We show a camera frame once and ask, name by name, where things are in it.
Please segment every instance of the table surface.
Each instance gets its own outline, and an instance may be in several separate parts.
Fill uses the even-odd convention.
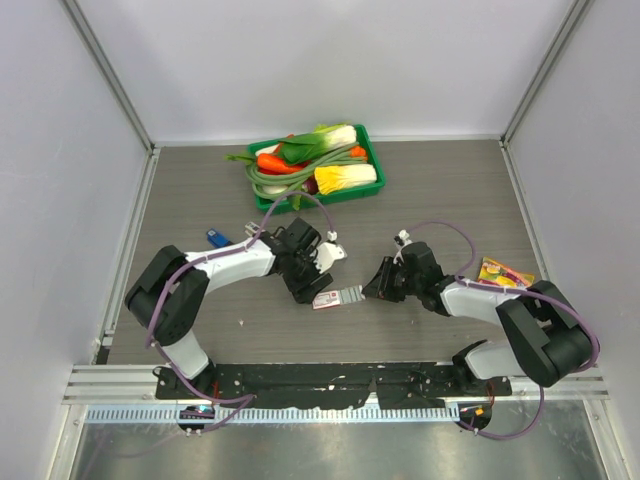
[[[396,251],[393,237],[425,219],[461,226],[479,255],[539,278],[531,244],[497,141],[376,143],[387,186],[373,197],[329,205],[348,258],[331,268],[329,289],[367,284],[382,258]],[[214,227],[232,241],[246,238],[243,226],[261,212],[243,167],[225,162],[242,147],[163,148],[153,180],[129,284],[156,252],[173,244],[182,251],[211,247]],[[300,215],[320,232],[326,221],[318,209]],[[273,231],[294,214],[278,215]],[[433,249],[446,273],[469,259],[456,232],[430,226],[414,235]],[[475,278],[481,258],[467,275]],[[370,362],[449,360],[480,339],[500,339],[498,327],[424,310],[415,298],[393,304],[368,299],[312,311],[296,304],[277,276],[244,280],[209,294],[195,332],[209,356],[222,363]],[[123,308],[109,355],[111,364],[158,363],[143,347],[145,331]]]

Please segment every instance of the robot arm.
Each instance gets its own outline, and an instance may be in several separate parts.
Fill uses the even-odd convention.
[[[216,258],[186,270],[167,297],[153,331],[155,341],[173,364],[203,392],[210,389],[215,364],[198,344],[192,327],[205,295],[245,278],[275,273],[282,276],[296,302],[311,303],[333,281],[326,271],[335,260],[346,257],[341,246],[331,241],[320,244],[318,231],[300,218],[286,229],[280,227],[274,234],[262,232],[259,240],[250,242],[217,249]],[[168,279],[183,265],[210,253],[183,253],[174,246],[164,247],[126,295],[126,307],[149,328]]]
[[[430,311],[444,316],[471,317],[504,329],[508,343],[470,345],[454,356],[467,380],[527,375],[550,387],[584,364],[592,354],[587,334],[577,321],[554,305],[524,294],[469,287],[444,275],[424,242],[396,237],[399,255],[385,257],[374,279],[363,289],[366,297],[391,302],[416,296]],[[539,281],[528,290],[570,306],[551,282]],[[541,326],[538,322],[549,322]]]

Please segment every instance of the green plastic tray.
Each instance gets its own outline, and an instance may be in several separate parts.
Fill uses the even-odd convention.
[[[346,202],[347,200],[353,200],[354,198],[361,197],[369,197],[371,195],[377,194],[382,187],[387,183],[387,179],[384,176],[384,172],[380,167],[380,162],[378,162],[378,157],[376,155],[376,151],[373,149],[373,145],[371,144],[371,140],[369,140],[369,135],[367,134],[367,129],[364,128],[363,125],[354,125],[356,129],[356,138],[361,147],[363,147],[367,151],[367,156],[369,157],[369,163],[373,165],[373,168],[376,169],[376,175],[378,179],[375,183],[371,185],[365,185],[363,187],[353,187],[346,188],[344,190],[339,190],[337,192],[330,193],[329,195],[320,195],[319,193],[314,195],[321,203],[337,203],[337,202]],[[270,147],[271,145],[275,145],[278,143],[277,140],[266,140],[264,142],[252,143],[247,147],[249,152],[254,155],[258,150],[265,147]],[[266,200],[264,198],[258,197],[256,195],[256,205],[257,207],[266,212],[271,207],[273,202],[271,200]],[[316,207],[315,203],[309,202],[301,202],[300,208],[312,208]],[[281,202],[274,210],[273,213],[284,213],[284,212],[292,212],[293,207],[287,201]]]

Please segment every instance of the white wall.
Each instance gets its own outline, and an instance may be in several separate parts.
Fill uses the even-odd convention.
[[[58,2],[0,15],[0,478],[44,476],[144,151]]]
[[[640,445],[638,18],[637,0],[594,2],[512,145],[551,272],[600,336],[630,453]]]
[[[156,141],[501,134],[571,0],[81,0]]]

